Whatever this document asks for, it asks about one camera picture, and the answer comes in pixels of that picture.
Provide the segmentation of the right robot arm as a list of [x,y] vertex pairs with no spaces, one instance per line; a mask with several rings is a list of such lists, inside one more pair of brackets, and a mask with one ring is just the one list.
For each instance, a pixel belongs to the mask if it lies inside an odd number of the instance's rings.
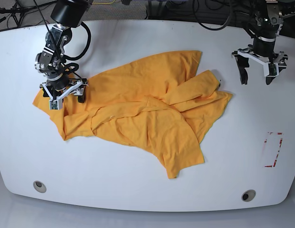
[[[90,0],[58,0],[51,13],[55,24],[48,29],[45,47],[35,60],[35,69],[46,78],[39,87],[43,97],[49,98],[51,110],[61,109],[68,95],[76,96],[81,104],[86,100],[88,80],[77,74],[79,65],[76,61],[86,54],[91,43],[90,29],[83,22],[83,16],[91,5]],[[64,46],[72,39],[72,28],[79,26],[85,29],[88,39],[78,56],[69,57],[65,54]]]

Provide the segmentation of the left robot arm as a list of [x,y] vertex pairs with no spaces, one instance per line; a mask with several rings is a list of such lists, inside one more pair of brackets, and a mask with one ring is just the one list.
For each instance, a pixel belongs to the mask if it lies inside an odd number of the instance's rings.
[[237,63],[241,84],[247,84],[246,69],[249,60],[253,60],[263,66],[265,82],[269,85],[287,67],[288,55],[283,51],[275,53],[274,48],[284,19],[295,16],[295,0],[255,0],[253,15],[256,24],[247,22],[243,25],[253,43],[232,52],[232,56]]

